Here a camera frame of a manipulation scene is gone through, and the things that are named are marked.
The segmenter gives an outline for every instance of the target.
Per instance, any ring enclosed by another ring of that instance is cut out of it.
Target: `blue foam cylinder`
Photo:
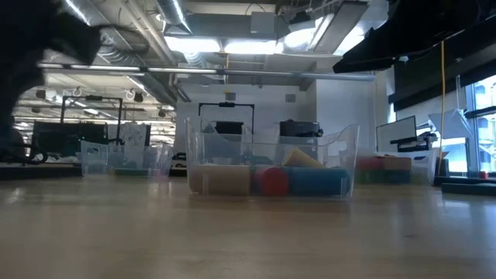
[[[343,169],[293,167],[289,171],[290,195],[298,197],[345,196],[350,176]]]

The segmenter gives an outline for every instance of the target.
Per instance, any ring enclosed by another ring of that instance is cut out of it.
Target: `exposed ceiling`
[[[152,47],[145,53],[138,53],[131,60],[122,60],[119,66],[140,67],[191,67],[187,64],[181,51],[170,51],[163,32],[167,36],[185,38],[185,36],[167,34],[173,32],[174,28],[164,29],[162,15],[158,9],[157,0],[64,0],[68,9],[78,17],[91,25],[98,23],[115,23],[128,26],[138,33],[144,33],[145,38],[150,41]],[[313,3],[313,8],[322,5],[320,13],[312,14],[312,20],[316,21],[315,28],[310,33],[305,33],[308,42],[296,47],[286,49],[284,54],[239,54],[239,53],[202,53],[207,67],[244,70],[265,71],[297,71],[297,72],[332,72],[332,66],[340,59],[333,55],[334,50],[348,40],[348,36],[354,35],[351,43],[360,41],[364,33],[371,27],[377,28],[388,17],[387,0],[297,0],[281,2],[278,0],[189,0],[183,1],[183,8],[187,12],[186,21],[191,22],[190,28],[193,35],[203,39],[214,38],[220,43],[220,48],[226,50],[226,44],[234,37],[249,36],[248,40],[260,38],[262,35],[250,35],[250,24],[252,12],[272,12],[280,9],[283,12],[275,17],[276,39],[286,43],[284,37],[290,33],[287,21],[291,19],[291,12],[305,10]],[[332,30],[339,26],[339,32]],[[202,33],[210,32],[210,37]],[[130,33],[117,33],[108,31],[107,39],[115,44],[120,50],[139,49],[143,47],[144,38]],[[45,63],[76,64],[77,61],[65,57],[59,53],[47,51]],[[105,55],[99,55],[94,65],[115,65]],[[174,125],[175,114],[167,110],[165,118],[159,118],[160,103],[174,106],[177,101],[187,102],[181,90],[177,89],[177,83],[182,84],[253,84],[263,85],[294,85],[305,90],[308,79],[288,78],[275,76],[224,76],[207,77],[203,75],[175,75],[169,74],[146,74],[147,77],[127,77],[116,74],[88,74],[85,71],[58,71],[46,74],[46,84],[43,89],[48,89],[51,94],[62,95],[101,95],[105,97],[123,98],[125,112],[123,119],[154,121],[155,126],[171,127]],[[142,103],[133,101],[131,91],[142,92],[144,100]],[[32,120],[29,117],[56,118],[60,117],[60,100],[47,97],[39,99],[35,96],[36,88],[26,92],[20,106],[16,109],[17,116],[24,116],[24,120]],[[66,117],[70,119],[93,119],[94,121],[114,120],[117,111],[113,109],[115,104],[91,103],[85,104],[88,108],[102,109],[105,114],[91,115],[84,108],[71,108]],[[39,108],[41,112],[33,112],[32,108]]]

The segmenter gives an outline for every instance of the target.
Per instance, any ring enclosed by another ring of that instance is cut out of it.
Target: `fluorescent light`
[[[171,36],[165,36],[164,38],[171,50],[181,51],[182,53],[220,51],[219,42],[215,39],[176,38]]]
[[[76,15],[86,23],[86,25],[90,25],[90,22],[86,19],[83,13],[78,9],[78,7],[76,7],[76,5],[71,0],[65,0],[65,2],[76,13]]]
[[[299,31],[291,32],[284,38],[284,44],[290,48],[302,46],[313,38],[315,28],[302,29]]]
[[[74,102],[74,104],[79,105],[82,108],[86,108],[86,105],[81,102]]]
[[[87,113],[91,113],[92,115],[98,115],[99,114],[98,111],[93,109],[93,108],[88,108],[88,109],[85,109],[84,111]]]
[[[235,41],[229,43],[224,50],[234,54],[274,54],[276,53],[276,41]]]
[[[338,46],[338,49],[334,52],[334,55],[345,54],[348,50],[351,50],[357,44],[359,44],[363,40],[363,38],[365,38],[365,34],[363,33],[363,30],[360,27],[356,26],[344,38],[344,40]]]
[[[15,116],[16,119],[24,119],[24,120],[45,120],[45,121],[54,121],[54,122],[59,122],[60,119],[58,118],[50,118],[50,117],[38,117],[38,116]],[[117,120],[108,120],[108,119],[78,119],[78,118],[64,118],[64,121],[66,122],[81,122],[81,121],[87,121],[87,122],[106,122],[108,124],[117,124]],[[136,122],[137,124],[173,124],[171,121],[167,120],[121,120],[121,123],[131,123],[131,122]]]

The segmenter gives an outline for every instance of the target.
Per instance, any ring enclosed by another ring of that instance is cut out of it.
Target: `wooden table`
[[[184,180],[0,187],[1,278],[496,278],[496,199],[358,187],[351,202],[192,198]]]

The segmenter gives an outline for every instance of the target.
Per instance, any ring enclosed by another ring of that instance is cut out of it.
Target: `red foam cylinder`
[[[288,195],[289,178],[286,172],[278,167],[260,168],[256,172],[261,194],[269,197]]]

